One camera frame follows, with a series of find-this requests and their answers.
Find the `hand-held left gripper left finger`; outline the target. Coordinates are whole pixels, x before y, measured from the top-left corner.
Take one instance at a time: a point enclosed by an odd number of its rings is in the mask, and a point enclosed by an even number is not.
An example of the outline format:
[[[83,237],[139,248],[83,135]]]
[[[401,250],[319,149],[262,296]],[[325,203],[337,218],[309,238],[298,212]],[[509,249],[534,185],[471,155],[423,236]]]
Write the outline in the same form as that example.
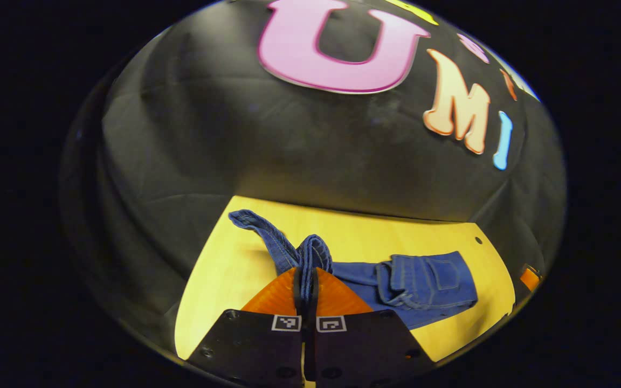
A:
[[[291,268],[222,311],[187,363],[238,386],[303,386],[299,275]]]

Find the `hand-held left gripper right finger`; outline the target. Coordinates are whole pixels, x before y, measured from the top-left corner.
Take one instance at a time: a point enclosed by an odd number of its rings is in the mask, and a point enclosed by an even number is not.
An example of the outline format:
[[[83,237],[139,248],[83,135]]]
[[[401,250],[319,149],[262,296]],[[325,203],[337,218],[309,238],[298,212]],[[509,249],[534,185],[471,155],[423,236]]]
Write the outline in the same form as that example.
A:
[[[317,386],[404,384],[436,364],[394,310],[374,310],[334,275],[313,275],[310,361]]]

